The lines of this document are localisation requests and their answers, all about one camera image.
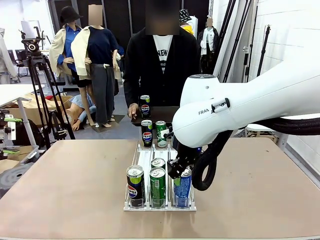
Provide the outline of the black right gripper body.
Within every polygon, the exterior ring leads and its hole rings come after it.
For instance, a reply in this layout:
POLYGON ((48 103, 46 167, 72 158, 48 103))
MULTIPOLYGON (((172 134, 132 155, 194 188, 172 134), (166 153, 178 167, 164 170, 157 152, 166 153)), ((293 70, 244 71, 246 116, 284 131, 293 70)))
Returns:
POLYGON ((177 156, 167 162, 167 173, 172 179, 179 178, 185 169, 193 165, 198 157, 198 149, 191 147, 178 147, 177 156))

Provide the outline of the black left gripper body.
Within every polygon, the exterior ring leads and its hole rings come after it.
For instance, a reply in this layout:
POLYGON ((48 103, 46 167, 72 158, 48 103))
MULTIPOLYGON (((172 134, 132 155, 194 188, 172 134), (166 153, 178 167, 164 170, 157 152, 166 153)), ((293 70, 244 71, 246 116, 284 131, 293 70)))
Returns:
POLYGON ((0 149, 3 150, 6 147, 5 141, 16 140, 16 122, 6 122, 4 118, 14 118, 8 110, 0 110, 0 149))

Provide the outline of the person's right hand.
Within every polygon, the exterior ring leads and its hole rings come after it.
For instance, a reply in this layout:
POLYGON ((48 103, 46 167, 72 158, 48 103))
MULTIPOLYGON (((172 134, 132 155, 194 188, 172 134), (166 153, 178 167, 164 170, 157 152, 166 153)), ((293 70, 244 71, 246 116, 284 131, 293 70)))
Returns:
POLYGON ((137 103, 130 104, 127 112, 128 117, 131 119, 136 119, 138 110, 139 110, 139 106, 137 103))

